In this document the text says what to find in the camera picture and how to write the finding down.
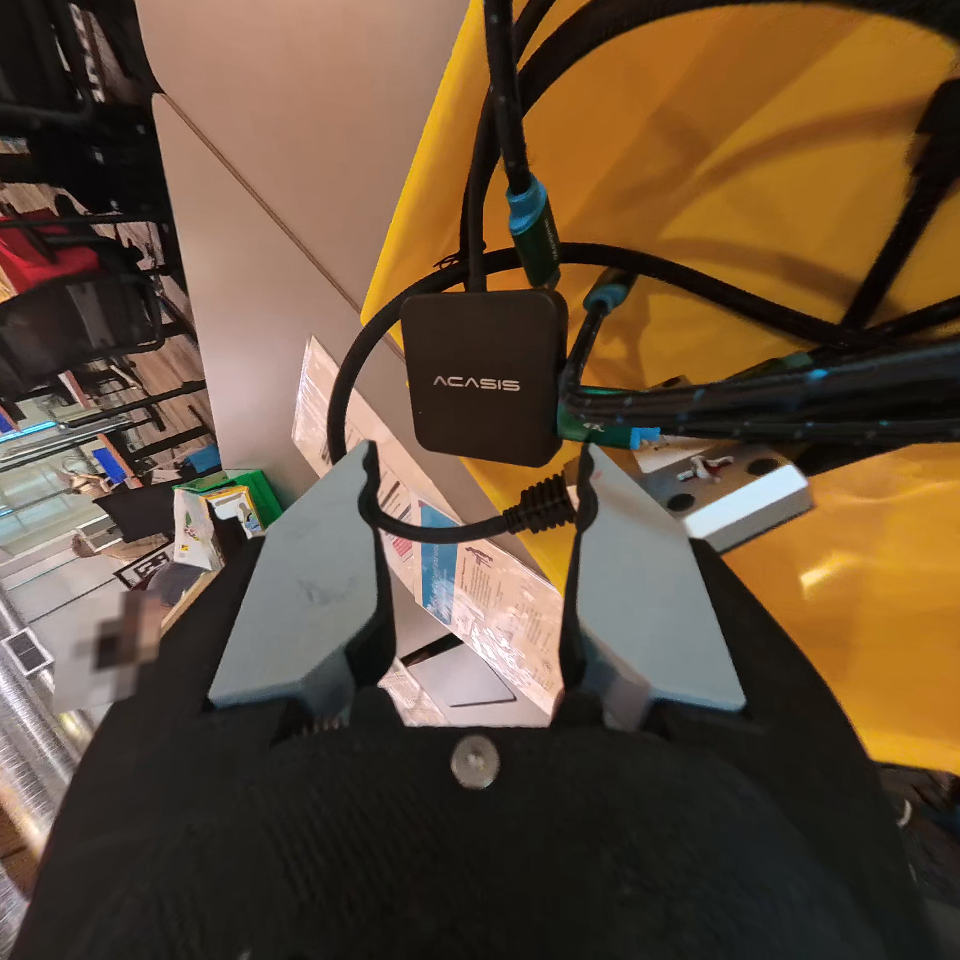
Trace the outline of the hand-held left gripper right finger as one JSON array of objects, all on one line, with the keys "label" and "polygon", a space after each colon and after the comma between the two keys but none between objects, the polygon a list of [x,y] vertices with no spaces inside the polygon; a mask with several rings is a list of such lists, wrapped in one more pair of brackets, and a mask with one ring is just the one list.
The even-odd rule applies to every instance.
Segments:
[{"label": "hand-held left gripper right finger", "polygon": [[595,701],[621,732],[660,703],[739,714],[747,698],[683,526],[596,445],[582,448],[576,490],[564,696]]}]

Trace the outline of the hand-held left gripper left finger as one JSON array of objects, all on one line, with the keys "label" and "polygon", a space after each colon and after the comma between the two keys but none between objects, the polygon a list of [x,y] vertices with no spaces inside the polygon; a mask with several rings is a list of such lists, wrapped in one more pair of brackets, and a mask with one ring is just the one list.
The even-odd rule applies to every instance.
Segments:
[{"label": "hand-held left gripper left finger", "polygon": [[265,535],[208,699],[218,709],[294,701],[347,713],[397,652],[380,535],[374,442],[362,440]]}]

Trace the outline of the black hub adapter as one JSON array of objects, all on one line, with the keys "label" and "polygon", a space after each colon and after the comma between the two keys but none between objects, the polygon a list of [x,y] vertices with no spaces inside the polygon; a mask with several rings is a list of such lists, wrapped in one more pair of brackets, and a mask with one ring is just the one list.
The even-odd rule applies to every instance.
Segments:
[{"label": "black hub adapter", "polygon": [[347,455],[346,418],[359,373],[400,324],[414,437],[427,451],[541,469],[562,447],[559,380],[569,310],[550,290],[449,294],[466,265],[426,276],[396,296],[345,354],[330,393],[331,462]]}]

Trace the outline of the yellow plastic bin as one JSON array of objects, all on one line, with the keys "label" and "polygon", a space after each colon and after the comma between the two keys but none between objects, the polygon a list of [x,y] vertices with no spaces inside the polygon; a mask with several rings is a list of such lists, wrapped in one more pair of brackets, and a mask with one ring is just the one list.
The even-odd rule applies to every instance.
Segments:
[{"label": "yellow plastic bin", "polygon": [[[488,70],[470,2],[362,323],[459,247]],[[954,43],[826,6],[671,17],[574,65],[525,121],[566,242],[697,269],[838,322],[901,211],[909,142]],[[883,322],[958,295],[958,193],[884,301]],[[649,279],[607,322],[586,382],[639,389],[732,375],[798,350]],[[812,478],[815,509],[726,554],[878,762],[958,775],[958,444],[914,445]]]}]

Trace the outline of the green cardboard box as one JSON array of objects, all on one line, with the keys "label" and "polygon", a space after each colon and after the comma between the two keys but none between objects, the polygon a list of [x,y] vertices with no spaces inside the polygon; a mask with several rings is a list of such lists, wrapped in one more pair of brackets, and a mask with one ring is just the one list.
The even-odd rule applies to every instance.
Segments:
[{"label": "green cardboard box", "polygon": [[263,537],[282,507],[261,470],[229,470],[174,488],[172,560],[217,572]]}]

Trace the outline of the black office chair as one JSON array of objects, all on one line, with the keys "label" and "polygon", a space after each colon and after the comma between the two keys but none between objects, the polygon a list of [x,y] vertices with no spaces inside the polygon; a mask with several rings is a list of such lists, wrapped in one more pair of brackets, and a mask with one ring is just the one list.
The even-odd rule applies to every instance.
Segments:
[{"label": "black office chair", "polygon": [[95,361],[157,351],[192,328],[162,295],[162,268],[144,269],[139,247],[42,209],[2,217],[1,306],[5,400]]}]

